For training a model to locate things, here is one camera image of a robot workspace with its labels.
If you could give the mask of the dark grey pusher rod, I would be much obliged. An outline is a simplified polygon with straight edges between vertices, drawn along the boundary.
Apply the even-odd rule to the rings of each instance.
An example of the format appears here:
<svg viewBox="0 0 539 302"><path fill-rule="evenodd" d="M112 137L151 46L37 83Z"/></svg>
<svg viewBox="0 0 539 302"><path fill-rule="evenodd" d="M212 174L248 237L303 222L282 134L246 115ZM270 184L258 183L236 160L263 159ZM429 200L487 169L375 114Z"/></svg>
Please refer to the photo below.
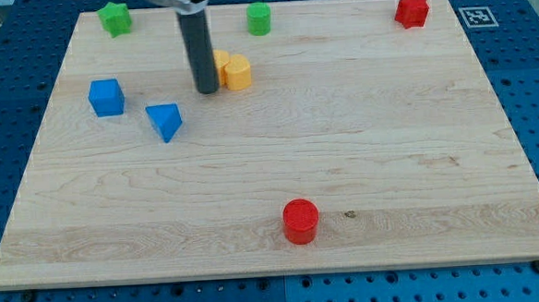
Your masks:
<svg viewBox="0 0 539 302"><path fill-rule="evenodd" d="M195 14L178 13L176 19L185 43L186 56L196 90L203 94L215 93L220 87L220 80L205 10Z"/></svg>

